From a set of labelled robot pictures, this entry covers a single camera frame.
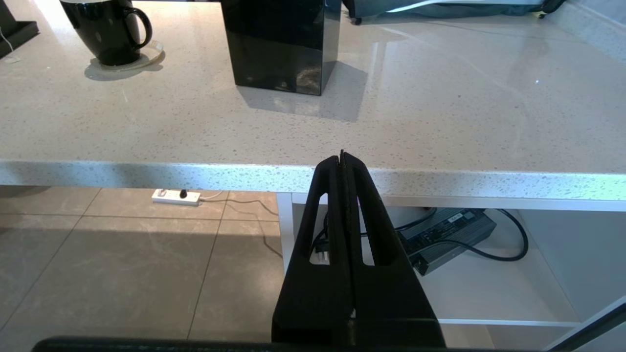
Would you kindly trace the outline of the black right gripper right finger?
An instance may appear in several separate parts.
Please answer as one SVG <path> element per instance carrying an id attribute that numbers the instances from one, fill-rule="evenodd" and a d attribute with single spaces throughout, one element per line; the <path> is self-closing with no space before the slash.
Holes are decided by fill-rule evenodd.
<path id="1" fill-rule="evenodd" d="M 440 323 L 366 165 L 344 152 L 342 170 L 356 345 L 444 348 Z"/>

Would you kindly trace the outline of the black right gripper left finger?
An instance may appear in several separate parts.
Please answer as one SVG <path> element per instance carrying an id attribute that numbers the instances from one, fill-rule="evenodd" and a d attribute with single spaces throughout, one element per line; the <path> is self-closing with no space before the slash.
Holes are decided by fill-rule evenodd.
<path id="1" fill-rule="evenodd" d="M 272 317 L 273 343 L 338 343 L 353 311 L 339 158 L 315 168 L 299 232 Z M 319 201 L 327 195 L 328 265 L 310 261 Z"/>

